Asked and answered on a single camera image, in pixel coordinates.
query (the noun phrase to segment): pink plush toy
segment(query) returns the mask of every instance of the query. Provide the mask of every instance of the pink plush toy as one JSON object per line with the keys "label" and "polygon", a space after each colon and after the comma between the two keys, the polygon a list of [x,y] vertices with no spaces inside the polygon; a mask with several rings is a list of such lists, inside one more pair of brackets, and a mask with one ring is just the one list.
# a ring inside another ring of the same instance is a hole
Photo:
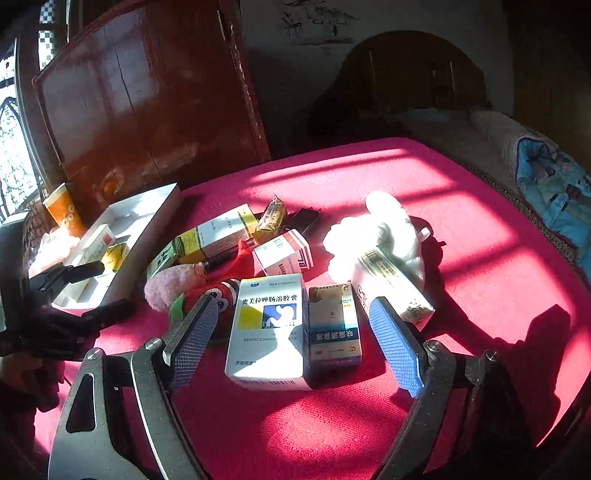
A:
{"label": "pink plush toy", "polygon": [[154,310],[167,312],[180,294],[206,283],[207,277],[201,263],[176,265],[150,278],[144,288],[144,294]]}

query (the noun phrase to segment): round table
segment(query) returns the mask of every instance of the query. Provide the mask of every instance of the round table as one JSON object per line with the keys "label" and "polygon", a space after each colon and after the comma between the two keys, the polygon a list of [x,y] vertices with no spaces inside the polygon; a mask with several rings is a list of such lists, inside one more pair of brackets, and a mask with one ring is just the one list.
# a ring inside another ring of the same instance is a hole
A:
{"label": "round table", "polygon": [[[366,213],[373,190],[393,194],[417,226],[433,232],[423,256],[426,296],[437,311],[424,335],[455,352],[498,350],[539,443],[590,371],[589,295],[527,218],[439,153],[390,138],[266,163],[184,191],[167,232],[172,238],[242,203],[262,211],[276,194],[290,213],[322,211],[310,238],[314,267],[304,279],[308,286],[331,284],[322,239],[341,218]],[[107,353],[135,350],[166,328],[167,316],[142,302],[96,344]],[[370,478],[412,399],[398,389],[365,320],[360,330],[362,366],[313,392],[245,390],[224,375],[227,345],[206,350],[193,382],[173,402],[216,480]],[[75,373],[70,364],[70,380]],[[59,409],[37,416],[37,439],[48,448],[58,417]]]}

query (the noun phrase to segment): open cardboard box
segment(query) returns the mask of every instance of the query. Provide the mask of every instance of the open cardboard box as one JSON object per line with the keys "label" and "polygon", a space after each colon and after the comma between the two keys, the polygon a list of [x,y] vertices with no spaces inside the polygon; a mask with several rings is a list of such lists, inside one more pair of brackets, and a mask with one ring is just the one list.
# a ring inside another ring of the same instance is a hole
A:
{"label": "open cardboard box", "polygon": [[173,183],[110,205],[86,232],[80,245],[86,243],[97,226],[106,223],[116,237],[114,243],[126,242],[129,254],[116,273],[91,278],[77,301],[62,292],[52,305],[81,315],[100,305],[128,298],[152,260],[154,248],[181,201],[180,189]]}

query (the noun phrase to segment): white stuffed toy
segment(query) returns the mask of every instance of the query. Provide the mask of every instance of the white stuffed toy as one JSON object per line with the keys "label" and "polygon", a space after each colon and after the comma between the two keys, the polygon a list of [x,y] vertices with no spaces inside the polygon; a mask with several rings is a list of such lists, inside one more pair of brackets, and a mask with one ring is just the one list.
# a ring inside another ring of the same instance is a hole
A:
{"label": "white stuffed toy", "polygon": [[336,283],[351,280],[355,261],[371,249],[380,247],[422,290],[425,265],[421,242],[429,237],[429,229],[417,233],[406,210],[389,193],[371,192],[365,199],[365,206],[369,214],[343,218],[324,237],[324,248],[335,256],[329,262],[330,278]]}

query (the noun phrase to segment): paper cup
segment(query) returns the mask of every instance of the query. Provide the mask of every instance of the paper cup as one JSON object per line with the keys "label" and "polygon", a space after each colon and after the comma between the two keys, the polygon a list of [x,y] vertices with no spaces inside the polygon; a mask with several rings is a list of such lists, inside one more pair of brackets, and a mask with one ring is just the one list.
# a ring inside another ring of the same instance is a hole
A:
{"label": "paper cup", "polygon": [[70,198],[66,184],[62,183],[43,201],[53,219],[59,226],[65,227],[71,236],[82,238],[86,228]]}

